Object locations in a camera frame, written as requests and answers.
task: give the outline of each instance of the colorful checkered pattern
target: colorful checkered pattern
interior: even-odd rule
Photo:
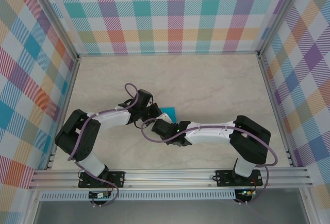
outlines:
[[[330,223],[330,0],[296,0],[265,64],[294,155]]]
[[[255,51],[273,0],[61,0],[79,38],[50,1],[87,53],[125,54]]]
[[[71,58],[37,0],[0,0],[0,223],[17,223],[54,138]]]
[[[278,12],[282,8],[282,5],[285,3],[284,1],[285,0],[279,0],[278,1],[277,5],[276,5],[276,8],[274,9],[274,12],[273,12],[272,16],[271,16],[271,18],[268,21],[267,27],[264,30],[263,34],[262,34],[261,40],[258,43],[257,51],[260,51],[260,48],[261,48],[263,42],[265,41],[265,38],[266,38],[266,36],[267,36],[267,34],[269,32],[269,29],[273,26],[273,24],[274,24],[274,22],[275,22],[275,20],[277,18]]]

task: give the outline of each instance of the black bracket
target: black bracket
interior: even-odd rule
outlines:
[[[217,182],[217,187],[224,186],[262,186],[259,170],[253,170],[248,178],[233,174],[233,170],[217,170],[212,177]]]
[[[109,171],[105,180],[114,183],[118,188],[124,187],[125,172]],[[97,179],[90,177],[87,173],[81,173],[79,176],[78,188],[106,188],[108,185]]]

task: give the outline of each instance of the metal rail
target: metal rail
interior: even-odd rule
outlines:
[[[164,189],[238,189],[243,187],[217,187],[212,180],[217,169],[160,169],[125,170],[124,190],[164,190]],[[33,191],[86,191],[78,188],[78,170],[36,171],[30,189]],[[266,178],[266,170],[260,168],[261,176]],[[308,171],[303,167],[269,168],[268,188],[312,187]]]

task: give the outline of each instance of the red wire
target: red wire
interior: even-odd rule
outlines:
[[[252,178],[252,181],[254,183],[254,191],[257,192],[257,183],[256,183],[256,180]]]

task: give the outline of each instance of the gray floor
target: gray floor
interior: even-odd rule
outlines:
[[[175,107],[178,121],[222,123],[248,116],[271,131],[278,166],[288,166],[255,55],[82,58],[67,117],[75,109],[97,112],[129,99],[127,82],[151,92],[160,107]],[[159,139],[150,128],[147,134]],[[133,125],[99,133],[94,152],[111,169],[225,168],[238,155],[227,144],[154,144]],[[57,149],[53,169],[76,169],[67,158]],[[273,160],[269,153],[267,161]]]
[[[256,202],[233,200],[116,201],[104,208],[89,202],[41,202],[35,224],[304,224],[298,189],[268,189]]]

